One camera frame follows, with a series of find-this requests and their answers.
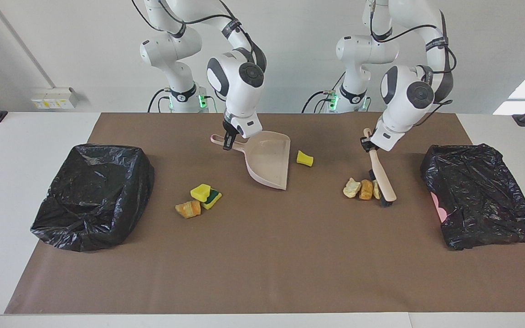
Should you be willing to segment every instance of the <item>brown table surface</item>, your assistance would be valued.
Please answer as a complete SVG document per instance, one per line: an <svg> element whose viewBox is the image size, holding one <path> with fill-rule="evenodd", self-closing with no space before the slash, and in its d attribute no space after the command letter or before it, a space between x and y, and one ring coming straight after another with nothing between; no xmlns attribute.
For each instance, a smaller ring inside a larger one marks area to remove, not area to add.
<svg viewBox="0 0 525 328"><path fill-rule="evenodd" d="M89 141L141 147L155 167L148 207L112 249L38 243L6 313L525 312L525 244L450 251L421 181L431 144L470 144L455 115L435 114L380 152L392 207L342 194L348 178L368 177L359 138L379 115L260 114L292 140L279 191L210 143L221 114L102 114ZM312 168L295 163L297 150ZM223 197L184 220L174 205L201 183Z"/></svg>

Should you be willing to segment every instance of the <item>yellow sponge piece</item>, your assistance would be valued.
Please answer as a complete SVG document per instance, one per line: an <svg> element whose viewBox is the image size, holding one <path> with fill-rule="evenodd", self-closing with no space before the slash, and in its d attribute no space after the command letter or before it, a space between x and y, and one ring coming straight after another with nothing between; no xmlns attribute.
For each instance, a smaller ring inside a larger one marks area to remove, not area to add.
<svg viewBox="0 0 525 328"><path fill-rule="evenodd" d="M206 210L209 210L210 208L212 208L212 206L214 206L214 204L216 204L216 202L221 197L222 194L219 191L212 189L212 191L210 192L210 197L208 197L208 199L204 203L202 203L202 207Z"/></svg>
<svg viewBox="0 0 525 328"><path fill-rule="evenodd" d="M313 157L305 155L302 151L297 153L297 164L303 164L311 167L313 165Z"/></svg>
<svg viewBox="0 0 525 328"><path fill-rule="evenodd" d="M211 189L212 189L212 187L210 187L209 185L201 184L201 185L197 186L196 188L192 189L190 191L190 195L192 197L194 197L194 199L196 199L196 200L198 200L198 201L203 203L210 196L210 190Z"/></svg>

